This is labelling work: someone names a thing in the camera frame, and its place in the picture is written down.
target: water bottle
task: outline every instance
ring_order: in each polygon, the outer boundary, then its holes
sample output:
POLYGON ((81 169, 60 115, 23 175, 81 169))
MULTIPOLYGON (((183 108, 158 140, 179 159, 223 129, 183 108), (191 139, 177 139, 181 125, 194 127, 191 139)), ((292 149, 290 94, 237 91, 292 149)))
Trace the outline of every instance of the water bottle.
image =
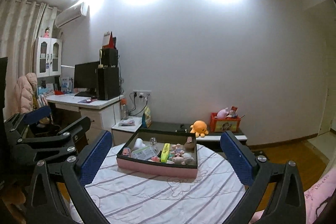
POLYGON ((121 119, 122 120, 127 120, 128 119, 128 107, 127 107, 127 100, 125 98, 120 100, 121 104, 121 119))

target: pink jacket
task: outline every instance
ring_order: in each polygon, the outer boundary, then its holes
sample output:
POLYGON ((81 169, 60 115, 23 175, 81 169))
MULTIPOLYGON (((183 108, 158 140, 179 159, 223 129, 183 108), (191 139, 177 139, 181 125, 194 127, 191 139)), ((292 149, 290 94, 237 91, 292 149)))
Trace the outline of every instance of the pink jacket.
POLYGON ((15 113, 26 113, 33 110, 33 92, 37 88, 36 74, 30 72, 17 80, 14 88, 15 113))

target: white bedsheet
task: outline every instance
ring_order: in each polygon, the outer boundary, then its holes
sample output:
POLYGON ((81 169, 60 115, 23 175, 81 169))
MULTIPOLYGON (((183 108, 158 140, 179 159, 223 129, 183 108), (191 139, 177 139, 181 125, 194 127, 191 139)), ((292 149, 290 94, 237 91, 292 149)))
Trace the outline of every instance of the white bedsheet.
MULTIPOLYGON (((85 186, 110 223, 222 223, 245 193, 230 163, 203 145, 197 145, 196 179, 118 168, 116 153, 122 146, 111 148, 92 184, 85 186)), ((82 223, 72 202, 70 212, 82 223)))

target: blue padded clamp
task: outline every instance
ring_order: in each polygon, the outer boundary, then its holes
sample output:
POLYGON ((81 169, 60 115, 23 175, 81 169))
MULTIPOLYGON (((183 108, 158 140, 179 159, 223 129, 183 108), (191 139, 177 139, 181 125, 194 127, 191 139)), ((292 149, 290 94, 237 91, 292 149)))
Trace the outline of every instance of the blue padded clamp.
POLYGON ((24 123, 29 125, 37 123, 39 120, 49 117, 50 113, 51 109, 49 106, 40 107, 37 110, 26 113, 24 116, 24 123))
POLYGON ((231 131, 224 132, 220 137, 220 146, 236 172, 240 182, 244 185, 251 186, 254 180, 256 164, 254 166, 251 164, 251 161, 246 158, 239 148, 239 145, 242 146, 231 131))
MULTIPOLYGON (((80 169, 79 182, 82 186, 92 183, 107 153, 112 147, 112 134, 109 131, 103 130, 103 135, 97 139, 98 141, 93 144, 93 149, 85 157, 83 162, 78 162, 80 169)), ((85 151, 86 148, 90 149, 90 145, 85 146, 82 150, 84 155, 88 151, 85 151)))

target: pink box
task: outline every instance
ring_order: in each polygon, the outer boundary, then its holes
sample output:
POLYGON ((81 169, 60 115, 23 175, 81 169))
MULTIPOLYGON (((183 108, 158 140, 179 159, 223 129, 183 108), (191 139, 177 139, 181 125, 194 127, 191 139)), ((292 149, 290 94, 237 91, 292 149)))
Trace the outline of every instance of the pink box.
POLYGON ((198 172, 197 162, 198 161, 197 161, 196 138, 195 134, 191 133, 172 133, 172 132, 149 133, 141 131, 140 129, 132 135, 132 137, 128 140, 128 142, 117 153, 117 163, 120 168, 139 171, 145 174, 167 176, 167 177, 196 178, 198 172), (135 140, 137 138, 141 138, 146 144, 152 137, 156 138, 157 146, 159 149, 160 147, 163 147, 165 143, 170 143, 171 145, 180 143, 181 145, 184 145, 187 137, 192 137, 195 147, 193 151, 186 151, 186 153, 190 153, 192 155, 196 164, 195 165, 167 164, 162 162, 138 160, 122 155, 122 151, 124 148, 129 147, 132 150, 135 140))

